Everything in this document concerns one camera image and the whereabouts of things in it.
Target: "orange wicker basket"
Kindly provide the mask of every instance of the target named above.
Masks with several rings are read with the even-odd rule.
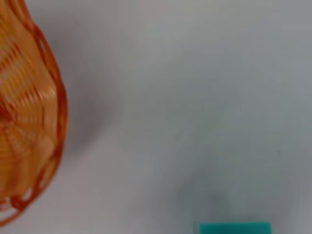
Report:
[[[67,122],[66,91],[43,33],[24,0],[0,0],[0,227],[51,181]]]

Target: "white surface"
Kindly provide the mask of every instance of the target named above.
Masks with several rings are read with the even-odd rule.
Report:
[[[312,224],[310,0],[29,0],[71,132],[2,234],[191,234]]]

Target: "orange plastic weave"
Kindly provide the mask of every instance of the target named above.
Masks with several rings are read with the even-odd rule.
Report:
[[[54,176],[67,132],[59,68],[24,0],[0,0],[0,227]]]

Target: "teal object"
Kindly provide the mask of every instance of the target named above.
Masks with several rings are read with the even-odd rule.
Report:
[[[272,229],[268,222],[194,223],[194,234],[272,234]]]

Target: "teal block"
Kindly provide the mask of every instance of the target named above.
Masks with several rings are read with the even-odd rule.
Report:
[[[272,234],[272,229],[268,222],[194,223],[194,234]]]

